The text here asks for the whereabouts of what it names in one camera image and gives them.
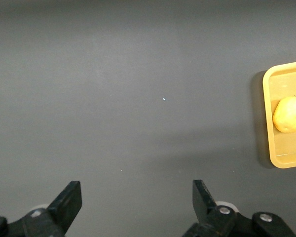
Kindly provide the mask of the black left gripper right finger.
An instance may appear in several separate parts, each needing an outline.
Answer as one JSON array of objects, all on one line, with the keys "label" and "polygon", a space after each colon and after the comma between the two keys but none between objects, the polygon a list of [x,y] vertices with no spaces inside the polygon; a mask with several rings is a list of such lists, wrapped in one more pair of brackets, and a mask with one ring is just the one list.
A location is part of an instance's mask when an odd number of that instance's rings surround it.
[{"label": "black left gripper right finger", "polygon": [[197,223],[185,237],[295,237],[296,234],[276,214],[256,212],[247,218],[230,203],[216,202],[202,180],[192,182],[192,204]]}]

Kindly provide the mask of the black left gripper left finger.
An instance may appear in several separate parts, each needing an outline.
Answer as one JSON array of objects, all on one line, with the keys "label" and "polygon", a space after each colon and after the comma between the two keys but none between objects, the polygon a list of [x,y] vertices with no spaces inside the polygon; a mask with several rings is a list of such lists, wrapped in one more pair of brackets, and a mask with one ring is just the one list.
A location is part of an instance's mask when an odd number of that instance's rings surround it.
[{"label": "black left gripper left finger", "polygon": [[71,181],[46,208],[36,208],[13,223],[0,216],[0,237],[64,237],[81,207],[81,184]]}]

